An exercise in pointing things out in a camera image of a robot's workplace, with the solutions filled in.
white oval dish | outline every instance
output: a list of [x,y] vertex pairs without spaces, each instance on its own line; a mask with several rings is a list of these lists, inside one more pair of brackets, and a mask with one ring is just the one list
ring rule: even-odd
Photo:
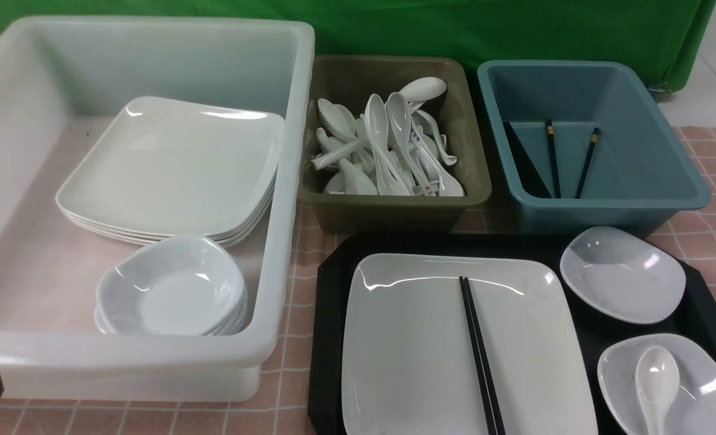
[[179,234],[110,269],[97,308],[119,334],[205,335],[236,315],[246,291],[231,254],[206,237]]
[[607,407],[627,435],[647,435],[637,399],[634,370],[646,349],[672,352],[680,372],[680,389],[665,419],[665,433],[716,435],[716,363],[698,344],[673,333],[630,338],[608,347],[597,377]]
[[612,227],[578,235],[562,253],[560,272],[585,303],[632,324],[666,319],[686,291],[686,273],[672,256]]

shallow white dish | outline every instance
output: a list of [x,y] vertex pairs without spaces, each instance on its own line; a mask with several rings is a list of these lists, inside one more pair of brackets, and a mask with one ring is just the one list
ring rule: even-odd
[[651,346],[672,352],[680,371],[680,389],[665,419],[667,435],[716,435],[716,363],[698,344],[673,333],[630,338],[602,353],[597,366],[600,389],[621,429],[628,435],[647,435],[634,370]]
[[99,317],[119,334],[204,335],[242,307],[245,279],[231,254],[179,234],[136,251],[97,286]]
[[672,256],[612,227],[578,235],[562,253],[560,271],[585,303],[632,324],[666,319],[686,291],[686,273]]
[[355,270],[341,372],[347,433],[486,433],[459,276],[471,279],[505,432],[596,434],[578,337],[551,269],[409,254],[374,254]]
[[[239,332],[239,329],[245,324],[245,319],[247,318],[248,298],[246,292],[244,292],[244,296],[245,297],[240,301],[239,309],[233,311],[233,316],[227,317],[222,324],[203,335],[233,335]],[[117,334],[117,332],[108,325],[108,321],[103,318],[103,314],[98,308],[95,308],[94,318],[95,325],[101,333]]]
[[[250,235],[251,232],[253,232],[253,229],[256,228],[256,225],[261,221],[263,218],[264,212],[266,212],[267,209],[269,209],[270,204],[272,203],[272,196],[271,192],[269,193],[269,196],[267,196],[266,200],[264,200],[263,204],[261,204],[261,207],[259,207],[258,211],[254,212],[253,216],[251,217],[251,220],[245,224],[245,228],[243,228],[241,231],[238,231],[228,237],[223,237],[223,239],[215,239],[215,237],[208,237],[211,240],[214,240],[215,243],[218,243],[220,246],[223,246],[225,248],[228,248],[230,246],[236,245],[242,240],[244,240],[248,235]],[[92,231],[95,234],[103,235],[104,237],[108,237],[109,239],[119,240],[120,242],[126,242],[126,243],[132,243],[134,245],[150,245],[155,242],[160,242],[164,239],[154,239],[154,237],[140,237],[140,236],[134,236],[134,235],[128,235],[128,233],[124,231],[114,231],[107,227],[103,227],[100,225],[93,225],[87,221],[81,220],[81,218],[73,216],[71,214],[65,214],[65,217],[68,218],[69,221],[72,223],[80,226],[81,228],[84,228],[86,230]]]
[[273,182],[283,125],[272,113],[139,97],[57,191],[57,204],[121,231],[233,231]]

square white plate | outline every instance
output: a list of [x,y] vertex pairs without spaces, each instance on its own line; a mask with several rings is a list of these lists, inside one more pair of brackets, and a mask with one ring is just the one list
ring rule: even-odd
[[[258,224],[258,222],[261,220],[261,215],[266,212],[267,209],[269,209],[269,205],[272,203],[272,193],[274,189],[272,186],[269,187],[269,190],[267,190],[267,193],[264,194],[264,198],[261,201],[261,204],[256,207],[255,210],[253,210],[253,214],[250,215],[247,221],[242,223],[242,225],[236,229],[236,231],[231,231],[228,233],[223,234],[203,234],[205,237],[208,237],[209,239],[216,240],[219,242],[219,240],[232,240],[238,237],[241,234],[247,234],[248,232],[252,231],[253,228]],[[161,236],[152,236],[148,234],[140,234],[140,233],[134,233],[129,231],[122,231],[114,229],[113,227],[109,227],[106,225],[97,225],[95,223],[92,223],[92,221],[86,221],[82,219],[80,216],[76,216],[74,214],[71,214],[67,210],[60,210],[62,211],[62,214],[65,215],[68,220],[73,222],[74,224],[82,227],[82,228],[92,228],[94,230],[99,231],[98,234],[111,234],[114,236],[122,236],[122,237],[128,237],[131,243],[136,244],[142,244],[142,245],[148,245],[153,242],[159,242],[159,240],[168,239],[168,237],[161,237]]]
[[57,204],[121,231],[233,231],[274,179],[283,124],[272,113],[140,97],[57,191]]
[[[250,233],[253,232],[254,229],[256,229],[256,225],[263,219],[265,212],[267,209],[269,209],[270,204],[272,204],[272,198],[269,198],[268,201],[265,201],[263,208],[259,210],[257,214],[254,214],[253,220],[250,222],[250,224],[245,227],[244,230],[238,232],[237,234],[231,235],[226,237],[225,239],[212,239],[215,243],[219,244],[223,248],[229,248],[231,246],[239,244],[239,242],[242,242],[245,240],[246,237],[250,235]],[[65,215],[66,218],[68,218],[69,221],[74,223],[76,226],[79,226],[81,228],[84,228],[85,230],[92,231],[95,234],[99,234],[104,237],[108,237],[108,239],[114,239],[118,240],[119,242],[126,242],[131,243],[133,245],[150,245],[152,243],[160,242],[160,240],[150,240],[150,239],[140,239],[140,237],[134,237],[124,234],[118,234],[115,232],[111,232],[109,230],[106,230],[104,228],[99,228],[94,225],[90,225],[86,222],[82,222],[78,220],[76,217],[70,216],[68,214]]]
[[409,254],[374,254],[355,270],[341,368],[347,433],[487,433],[459,276],[471,279],[505,432],[596,434],[578,337],[551,269]]

green cloth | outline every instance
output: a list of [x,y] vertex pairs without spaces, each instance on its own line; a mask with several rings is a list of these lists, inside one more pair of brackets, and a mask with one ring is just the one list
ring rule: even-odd
[[319,53],[612,60],[646,85],[687,82],[714,0],[0,0],[29,15],[234,16],[313,25]]

chopsticks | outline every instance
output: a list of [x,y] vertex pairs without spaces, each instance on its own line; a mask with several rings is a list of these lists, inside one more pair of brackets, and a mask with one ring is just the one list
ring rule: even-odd
[[554,198],[562,198],[562,189],[559,185],[559,166],[556,164],[556,143],[553,139],[553,126],[550,119],[546,119],[546,141],[549,143],[549,157],[551,157]]
[[592,164],[592,156],[595,154],[595,145],[599,140],[599,127],[595,127],[592,132],[592,140],[589,141],[589,149],[586,150],[586,161],[584,162],[584,170],[581,171],[581,179],[578,181],[578,190],[575,192],[575,198],[581,198],[584,192],[584,184],[586,184],[586,176],[589,174],[589,165]]
[[471,282],[467,277],[460,276],[460,290],[462,290],[465,318],[468,320],[468,333],[471,336],[473,359],[476,363],[476,375],[479,377],[479,390],[481,390],[482,394],[484,417],[487,422],[487,434],[505,435],[505,428],[503,427],[500,407],[495,392],[495,383],[489,371],[487,350],[484,347],[482,328],[479,325],[479,314],[476,312],[476,304],[473,300],[473,292],[471,292]]

